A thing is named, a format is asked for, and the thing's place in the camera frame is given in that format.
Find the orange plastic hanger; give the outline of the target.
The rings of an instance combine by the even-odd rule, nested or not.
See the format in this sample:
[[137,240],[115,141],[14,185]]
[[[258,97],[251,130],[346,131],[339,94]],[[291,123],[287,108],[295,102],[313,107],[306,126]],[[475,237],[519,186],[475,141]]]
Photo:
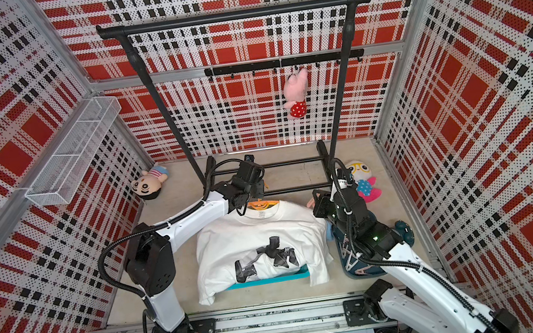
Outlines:
[[253,211],[260,211],[260,210],[268,210],[271,209],[271,207],[274,207],[279,204],[279,201],[275,200],[257,200],[253,202],[249,202],[247,204],[248,209]]

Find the pink clothespin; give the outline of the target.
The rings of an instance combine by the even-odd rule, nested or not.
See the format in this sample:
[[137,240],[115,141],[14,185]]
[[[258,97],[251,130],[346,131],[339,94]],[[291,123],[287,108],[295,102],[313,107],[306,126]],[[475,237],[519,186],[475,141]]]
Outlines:
[[315,207],[315,199],[314,198],[310,199],[309,202],[307,203],[306,207],[309,208],[309,209],[314,209],[314,207]]

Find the white printed t-shirt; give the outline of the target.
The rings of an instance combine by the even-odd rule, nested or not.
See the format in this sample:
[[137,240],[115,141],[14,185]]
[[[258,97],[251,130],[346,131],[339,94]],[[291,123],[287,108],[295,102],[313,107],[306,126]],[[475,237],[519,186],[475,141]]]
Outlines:
[[303,267],[312,287],[329,282],[333,257],[326,234],[326,220],[286,201],[213,221],[197,238],[199,303],[210,306],[233,285],[294,275]]

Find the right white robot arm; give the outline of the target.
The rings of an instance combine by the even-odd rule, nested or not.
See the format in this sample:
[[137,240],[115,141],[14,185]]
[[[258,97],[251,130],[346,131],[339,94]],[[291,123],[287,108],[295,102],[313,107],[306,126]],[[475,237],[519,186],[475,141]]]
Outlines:
[[366,290],[365,311],[381,321],[396,320],[419,333],[518,333],[515,315],[492,310],[427,265],[395,229],[372,218],[358,183],[340,159],[328,168],[333,185],[315,190],[314,215],[339,229],[359,262],[381,268],[410,291],[385,280]]

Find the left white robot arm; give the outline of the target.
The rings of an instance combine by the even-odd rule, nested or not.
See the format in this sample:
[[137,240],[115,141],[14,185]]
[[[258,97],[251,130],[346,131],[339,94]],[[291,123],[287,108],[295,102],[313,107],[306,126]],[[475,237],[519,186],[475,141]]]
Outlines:
[[[97,262],[100,278],[141,298],[146,309],[143,317],[152,319],[159,333],[193,333],[173,285],[175,253],[210,223],[233,211],[244,214],[251,199],[262,198],[264,173],[253,155],[216,164],[207,172],[204,193],[197,203],[161,223],[142,223],[130,235],[105,247]],[[124,243],[128,244],[124,269],[131,286],[112,278],[105,269],[109,252]]]

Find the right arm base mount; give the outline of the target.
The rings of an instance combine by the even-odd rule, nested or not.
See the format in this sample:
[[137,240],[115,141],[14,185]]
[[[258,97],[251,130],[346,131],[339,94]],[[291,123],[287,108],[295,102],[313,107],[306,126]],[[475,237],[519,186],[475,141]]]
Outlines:
[[393,319],[384,315],[378,305],[373,305],[371,300],[367,298],[344,301],[342,304],[345,320],[349,327],[383,324],[393,321]]

